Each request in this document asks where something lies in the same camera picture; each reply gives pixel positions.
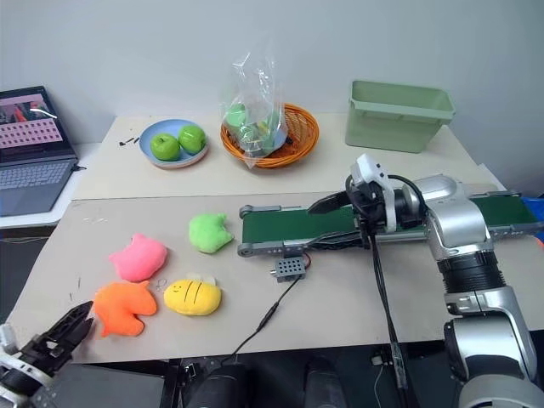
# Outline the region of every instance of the plush toy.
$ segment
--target plush toy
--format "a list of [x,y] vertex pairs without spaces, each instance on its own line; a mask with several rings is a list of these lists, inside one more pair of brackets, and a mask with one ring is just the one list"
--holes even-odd
[[200,252],[214,253],[232,240],[224,228],[226,214],[201,214],[189,222],[189,241]]
[[164,292],[164,303],[182,315],[209,315],[221,303],[221,289],[214,279],[177,280]]
[[164,264],[167,248],[159,241],[134,234],[133,241],[120,252],[110,255],[121,279],[140,282],[149,279]]
[[153,315],[156,302],[147,290],[148,281],[114,282],[101,288],[94,296],[94,312],[104,325],[102,337],[111,333],[138,336],[144,323],[134,315]]

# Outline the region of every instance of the laptop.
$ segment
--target laptop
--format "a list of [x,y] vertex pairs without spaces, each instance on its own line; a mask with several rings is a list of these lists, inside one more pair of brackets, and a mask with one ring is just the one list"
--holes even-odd
[[76,164],[44,87],[0,92],[0,217],[50,211]]

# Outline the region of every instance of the plastic bag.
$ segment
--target plastic bag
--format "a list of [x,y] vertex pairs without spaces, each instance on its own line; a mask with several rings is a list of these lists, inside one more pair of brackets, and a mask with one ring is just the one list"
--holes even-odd
[[286,142],[285,112],[276,82],[268,40],[257,43],[229,68],[221,117],[250,168]]

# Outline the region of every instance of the laptop keyboard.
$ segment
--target laptop keyboard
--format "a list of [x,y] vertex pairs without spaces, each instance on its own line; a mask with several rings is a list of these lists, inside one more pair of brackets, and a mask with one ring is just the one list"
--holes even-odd
[[69,165],[64,161],[0,170],[0,190],[58,183]]

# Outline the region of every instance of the table surface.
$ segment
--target table surface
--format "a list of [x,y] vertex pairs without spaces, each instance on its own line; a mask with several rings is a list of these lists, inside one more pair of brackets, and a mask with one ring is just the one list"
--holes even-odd
[[[77,350],[75,361],[123,361],[228,354],[258,325],[286,289],[269,275],[274,259],[240,258],[236,246],[245,204],[309,205],[321,194],[227,195],[127,200],[74,201],[43,248],[8,321],[20,343],[46,330],[70,307],[94,297],[119,281],[108,260],[134,233],[143,233],[169,248],[167,265],[152,277],[158,303],[138,337],[99,336],[101,325]],[[226,212],[235,241],[214,255],[198,252],[188,240],[191,217]],[[428,246],[420,243],[381,245],[388,297],[402,342],[442,338],[446,313],[441,276]],[[530,329],[544,328],[541,288],[544,252],[532,237],[496,245],[507,282],[514,287]],[[306,349],[387,343],[388,331],[376,289],[371,255],[360,249],[311,252],[312,265],[284,298],[274,318],[242,351]],[[223,290],[219,309],[189,317],[168,309],[166,285],[186,274],[213,276]]]
[[36,214],[16,215],[13,217],[0,217],[0,229],[7,228],[23,228],[23,227],[37,227],[43,225],[57,224],[64,215],[66,208],[70,204],[71,198],[76,190],[76,187],[82,180],[85,172],[89,171],[91,159],[97,152],[100,143],[84,143],[75,144],[74,150],[77,157],[79,157],[79,166],[86,167],[87,170],[82,170],[73,173],[68,179],[65,188],[59,195],[59,198],[54,203],[51,211],[39,212]]
[[137,138],[149,125],[171,116],[118,117],[107,133],[95,161],[78,186],[75,199],[166,196],[232,196],[284,194],[343,189],[349,167],[363,153],[370,153],[390,173],[410,179],[434,173],[448,174],[466,183],[488,183],[448,127],[442,127],[427,149],[419,154],[366,149],[344,143],[347,116],[315,115],[320,140],[299,163],[282,169],[253,169],[232,157],[221,144],[215,116],[188,117],[208,135],[210,151],[202,161],[187,168],[162,170],[151,165],[139,145],[120,141]]

